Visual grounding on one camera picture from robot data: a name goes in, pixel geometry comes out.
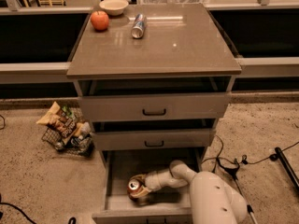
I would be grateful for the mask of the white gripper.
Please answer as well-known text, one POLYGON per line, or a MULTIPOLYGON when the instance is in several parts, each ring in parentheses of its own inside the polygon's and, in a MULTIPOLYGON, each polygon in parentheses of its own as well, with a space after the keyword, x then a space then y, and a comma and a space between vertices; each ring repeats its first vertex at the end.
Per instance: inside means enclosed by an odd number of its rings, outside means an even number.
POLYGON ((169 185, 172 176, 170 171, 164 169, 162 171, 153 171, 148 174, 134 175, 132 179, 144 182, 145 186, 135 186, 128 188, 128 195, 131 200, 137 200, 150 194, 152 191, 160 190, 169 185))

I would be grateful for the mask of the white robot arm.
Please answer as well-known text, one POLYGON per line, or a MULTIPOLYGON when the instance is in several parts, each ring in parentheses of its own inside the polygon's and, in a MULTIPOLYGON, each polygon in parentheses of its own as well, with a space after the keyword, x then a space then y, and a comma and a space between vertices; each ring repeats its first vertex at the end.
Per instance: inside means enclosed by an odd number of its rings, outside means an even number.
POLYGON ((187 164, 174 160, 167 169, 134 175, 127 185, 132 200, 140 199, 164 187, 189 186, 193 224, 239 224, 247 215, 243 196, 218 175, 196 173, 187 164))

